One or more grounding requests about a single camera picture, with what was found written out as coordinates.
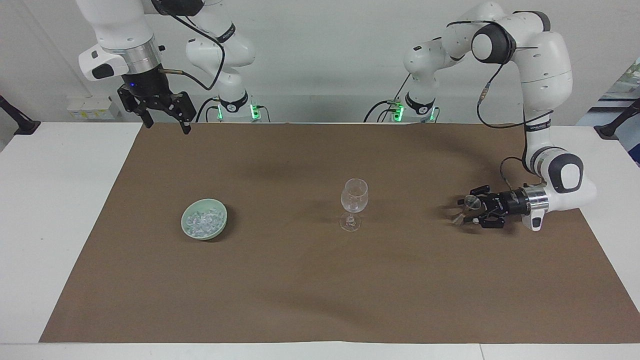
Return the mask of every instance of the black cable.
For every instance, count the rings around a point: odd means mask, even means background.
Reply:
[[[371,115],[371,113],[380,105],[384,105],[388,103],[388,100],[383,100],[380,101],[379,103],[375,104],[374,106],[371,107],[371,109],[369,109],[369,112],[367,113],[367,115],[364,117],[364,121],[363,122],[367,122],[367,119],[369,118],[369,115]]]
[[[225,58],[226,58],[225,47],[222,46],[222,44],[220,43],[220,41],[218,41],[218,39],[216,39],[214,37],[211,37],[211,36],[207,35],[206,33],[204,33],[203,31],[201,31],[200,29],[190,25],[189,23],[187,23],[186,21],[182,20],[181,18],[179,18],[174,13],[168,11],[165,7],[163,7],[163,10],[167,14],[169,14],[170,17],[173,17],[175,20],[177,20],[182,25],[185,25],[187,28],[189,28],[189,29],[195,31],[196,33],[202,35],[203,37],[213,41],[220,48],[220,51],[222,53],[222,57],[220,59],[220,66],[218,67],[218,72],[216,73],[216,76],[213,78],[213,82],[211,83],[211,86],[203,86],[207,91],[213,89],[213,86],[215,86],[215,84],[218,82],[218,78],[220,77],[220,73],[222,72],[222,67],[225,64]]]
[[[400,99],[398,99],[398,96],[400,95],[400,92],[402,92],[402,89],[404,89],[404,86],[406,85],[406,82],[409,81],[409,77],[411,76],[411,74],[407,74],[406,78],[404,79],[402,85],[400,85],[400,88],[398,89],[398,92],[396,93],[396,96],[394,96],[394,101],[399,101]],[[391,104],[389,104],[389,107],[387,108],[387,110],[391,110]]]
[[[431,112],[431,116],[433,116],[433,112],[436,111],[436,109],[438,109],[438,116],[436,116],[436,120],[433,122],[434,124],[438,123],[438,118],[440,117],[440,108],[438,106],[433,108],[433,111]]]
[[[507,30],[504,27],[502,27],[502,25],[498,24],[495,21],[490,21],[490,20],[454,21],[454,22],[448,23],[447,28],[451,25],[457,25],[457,24],[493,24],[493,25],[498,25],[500,29],[502,29],[502,32],[505,36],[509,34]],[[515,50],[518,50],[518,49],[539,49],[539,47],[533,46],[533,47],[516,47],[515,48]]]
[[[522,108],[522,120],[524,121],[526,119],[525,115],[524,115],[524,108]],[[522,127],[522,129],[524,130],[524,149],[522,149],[522,167],[524,167],[524,169],[530,173],[530,174],[535,174],[533,171],[529,170],[529,166],[527,165],[527,163],[525,162],[525,159],[527,158],[527,149],[529,148],[529,140],[527,139],[527,128],[526,127]]]
[[[385,115],[386,113],[394,113],[394,112],[396,112],[396,111],[395,111],[395,110],[390,110],[390,109],[382,110],[382,112],[380,113],[380,115],[378,115],[378,119],[377,119],[377,121],[376,121],[376,122],[384,122],[384,121],[385,121],[385,119],[383,118],[383,116],[382,116],[382,115]]]
[[[205,120],[206,122],[209,122],[209,110],[211,110],[211,109],[218,109],[218,111],[220,110],[220,109],[218,108],[218,105],[214,105],[214,106],[210,106],[210,107],[208,107],[208,108],[207,108],[207,110],[204,112],[204,120]]]
[[[406,78],[404,79],[404,82],[402,83],[402,85],[400,86],[400,89],[398,89],[398,92],[396,93],[396,96],[394,96],[394,101],[398,101],[398,95],[400,95],[400,92],[402,91],[402,89],[404,88],[404,86],[406,85],[406,82],[409,80],[409,77],[411,76],[411,74],[408,74],[406,76]]]
[[[187,19],[187,21],[188,21],[191,25],[193,25],[193,26],[195,26],[195,27],[198,27],[198,26],[195,24],[195,22],[193,22],[191,19],[189,19],[189,17],[188,17],[188,16],[185,16],[184,18],[185,18],[185,19]]]
[[[267,120],[271,122],[271,115],[269,115],[269,109],[267,109],[267,107],[264,105],[258,105],[257,107],[258,109],[264,109],[267,112]]]
[[[507,160],[511,160],[511,159],[518,160],[518,161],[522,162],[521,158],[516,158],[515,156],[509,156],[507,158],[504,158],[504,160],[502,160],[502,162],[500,163],[500,177],[507,184],[507,186],[509,187],[509,190],[513,190],[513,188],[511,187],[511,184],[509,184],[509,180],[507,180],[507,178],[504,176],[504,172],[502,171],[502,167],[504,166],[504,163],[507,162]]]
[[[492,129],[510,129],[512,127],[518,127],[518,126],[522,126],[522,125],[526,125],[530,122],[534,122],[535,120],[538,119],[542,119],[543,117],[547,116],[547,115],[551,115],[554,111],[550,110],[549,112],[540,115],[539,117],[535,117],[531,120],[524,120],[520,123],[517,124],[502,124],[502,125],[491,125],[489,123],[487,123],[486,121],[484,121],[484,119],[482,118],[482,115],[480,115],[480,104],[482,104],[482,102],[484,101],[484,98],[487,96],[487,94],[489,93],[489,87],[491,86],[492,81],[495,79],[496,76],[498,76],[498,74],[500,73],[500,71],[502,70],[502,68],[504,67],[504,64],[500,65],[500,67],[498,68],[498,70],[495,72],[495,74],[491,77],[491,79],[489,79],[489,81],[487,82],[487,84],[484,86],[484,89],[482,91],[482,93],[480,94],[480,98],[478,98],[478,103],[476,106],[476,115],[478,116],[478,119],[480,120],[480,122],[482,122],[485,126],[490,127]]]
[[[215,97],[210,97],[207,100],[205,100],[200,106],[200,109],[198,110],[198,115],[196,116],[195,122],[200,121],[200,114],[202,114],[202,110],[204,110],[204,107],[207,106],[207,104],[209,104],[211,101],[220,101],[220,100]]]
[[[160,69],[160,72],[162,72],[163,74],[171,74],[171,75],[182,75],[182,76],[186,76],[187,78],[195,81],[198,85],[200,85],[204,90],[211,90],[213,88],[213,86],[207,86],[205,84],[202,83],[202,81],[198,80],[198,78],[196,78],[195,76],[191,75],[190,73],[184,71],[184,70],[173,70],[173,69]]]

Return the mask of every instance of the tabletop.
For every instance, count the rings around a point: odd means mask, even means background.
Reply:
[[[346,126],[369,126],[350,124]],[[640,344],[37,344],[140,124],[45,122],[0,152],[0,359],[637,359]],[[598,198],[581,211],[640,308],[640,169],[590,127],[553,127]]]

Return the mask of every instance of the white wall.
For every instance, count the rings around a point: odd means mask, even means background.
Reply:
[[[618,115],[622,113],[621,110],[596,110],[589,111],[577,125],[580,126],[595,126],[606,125],[612,122]],[[620,144],[629,151],[634,146],[640,143],[640,115],[630,117],[616,129],[616,136],[620,139]]]
[[[2,151],[6,144],[9,143],[13,137],[13,132],[15,131],[10,120],[11,119],[8,119],[8,116],[0,114],[0,151]]]
[[[448,22],[479,2],[226,0],[238,30],[258,50],[256,62],[242,70],[246,84],[278,121],[362,121],[370,105],[397,91],[406,75],[404,52],[439,36]],[[546,12],[553,30],[566,40],[575,88],[556,111],[556,124],[575,124],[640,53],[635,1],[517,0],[501,5],[507,11]],[[160,16],[150,17],[150,24],[158,42],[168,48],[165,67],[205,78],[184,55],[184,44],[193,36],[188,29]],[[94,43],[74,0],[1,0],[0,93],[32,117],[70,120],[67,96],[88,95],[86,89],[96,96],[113,95],[120,84],[117,79],[78,79],[77,55]],[[520,119],[520,85],[517,69],[510,65],[483,104],[488,119]],[[441,71],[440,121],[476,122],[477,96],[495,69],[469,57]],[[196,105],[206,97],[187,79],[171,82],[174,91],[187,90]]]

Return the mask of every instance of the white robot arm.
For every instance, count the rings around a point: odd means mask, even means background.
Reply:
[[[591,202],[596,187],[585,175],[582,160],[550,141],[551,113],[571,94],[573,78],[564,40],[551,32],[548,17],[541,12],[506,15],[498,4],[484,3],[447,26],[442,47],[452,61],[461,61],[472,51],[483,63],[513,61],[518,66],[527,140],[522,163],[543,179],[540,185],[502,193],[490,193],[487,186],[472,190],[471,195],[482,201],[484,212],[465,221],[502,227],[506,215],[522,215],[523,223],[538,231],[547,212]]]
[[[226,15],[221,15],[221,1],[203,0],[76,0],[85,19],[92,25],[98,44],[79,57],[83,74],[92,81],[122,76],[124,85],[118,94],[126,111],[142,118],[146,127],[153,125],[148,109],[161,110],[180,123],[188,134],[196,111],[186,92],[174,94],[169,89],[167,73],[162,66],[160,52],[163,47],[155,43],[154,33],[145,20],[146,13],[160,13],[172,17],[190,16],[198,30],[218,42],[225,43],[230,56],[226,72],[218,78],[220,98],[230,104],[246,94],[241,79],[233,67],[248,65],[255,57],[252,45],[235,33],[235,26]],[[198,49],[189,51],[198,44]],[[221,49],[211,49],[214,42],[205,37],[188,44],[189,59],[210,74],[220,65]]]
[[[416,122],[425,122],[431,116],[438,92],[435,72],[452,67],[453,60],[442,47],[439,38],[418,44],[404,55],[404,67],[411,74],[409,91],[402,98],[403,117]]]
[[[198,15],[191,18],[204,32],[216,37],[226,50],[216,88],[220,99],[222,118],[252,121],[255,108],[243,85],[236,68],[251,65],[255,59],[255,48],[244,36],[239,34],[224,9],[223,0],[206,0]],[[221,49],[205,37],[198,36],[187,43],[189,61],[215,77],[222,59]]]

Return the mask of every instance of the glass base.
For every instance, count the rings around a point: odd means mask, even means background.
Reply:
[[[346,231],[356,231],[360,228],[362,220],[356,214],[344,213],[340,217],[340,227]]]

